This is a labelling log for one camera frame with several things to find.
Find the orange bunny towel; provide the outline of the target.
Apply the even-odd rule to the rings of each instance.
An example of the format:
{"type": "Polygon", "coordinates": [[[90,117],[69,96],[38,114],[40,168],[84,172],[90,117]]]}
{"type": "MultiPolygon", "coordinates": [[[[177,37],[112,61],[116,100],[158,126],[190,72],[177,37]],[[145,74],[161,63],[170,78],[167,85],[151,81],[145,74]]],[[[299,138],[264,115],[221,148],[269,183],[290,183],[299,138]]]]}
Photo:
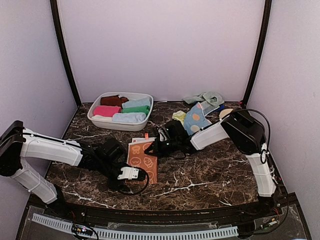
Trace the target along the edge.
{"type": "Polygon", "coordinates": [[[154,142],[155,137],[149,137],[148,133],[144,137],[134,137],[128,144],[127,164],[145,170],[149,176],[149,184],[158,183],[158,158],[145,154],[145,150],[154,142]]]}

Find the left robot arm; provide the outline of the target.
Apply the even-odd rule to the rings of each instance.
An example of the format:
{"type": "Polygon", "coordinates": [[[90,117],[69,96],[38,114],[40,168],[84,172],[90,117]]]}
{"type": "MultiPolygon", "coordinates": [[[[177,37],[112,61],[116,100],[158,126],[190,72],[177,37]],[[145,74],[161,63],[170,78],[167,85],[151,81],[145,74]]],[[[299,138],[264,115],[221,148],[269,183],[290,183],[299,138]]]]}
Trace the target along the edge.
{"type": "Polygon", "coordinates": [[[122,181],[136,179],[139,170],[117,162],[123,153],[114,139],[106,146],[62,140],[34,132],[17,120],[0,137],[0,174],[15,179],[45,204],[51,204],[51,210],[58,217],[67,218],[71,208],[63,201],[59,188],[35,171],[26,158],[56,161],[98,171],[107,177],[117,191],[124,191],[122,181]]]}

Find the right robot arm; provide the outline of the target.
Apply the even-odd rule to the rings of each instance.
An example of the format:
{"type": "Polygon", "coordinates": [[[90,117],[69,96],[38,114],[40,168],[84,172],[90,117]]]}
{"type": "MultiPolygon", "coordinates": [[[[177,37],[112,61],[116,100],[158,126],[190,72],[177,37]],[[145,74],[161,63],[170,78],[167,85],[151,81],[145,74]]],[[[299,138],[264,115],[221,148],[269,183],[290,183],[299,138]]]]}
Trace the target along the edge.
{"type": "Polygon", "coordinates": [[[251,109],[232,110],[219,121],[201,127],[191,134],[183,129],[181,122],[171,120],[157,130],[157,137],[144,153],[159,158],[170,157],[177,151],[184,155],[193,154],[224,139],[230,139],[249,161],[258,196],[264,198],[255,205],[255,213],[266,217],[275,208],[271,197],[277,187],[275,176],[268,164],[270,137],[265,134],[262,123],[251,116],[250,112],[251,109]]]}

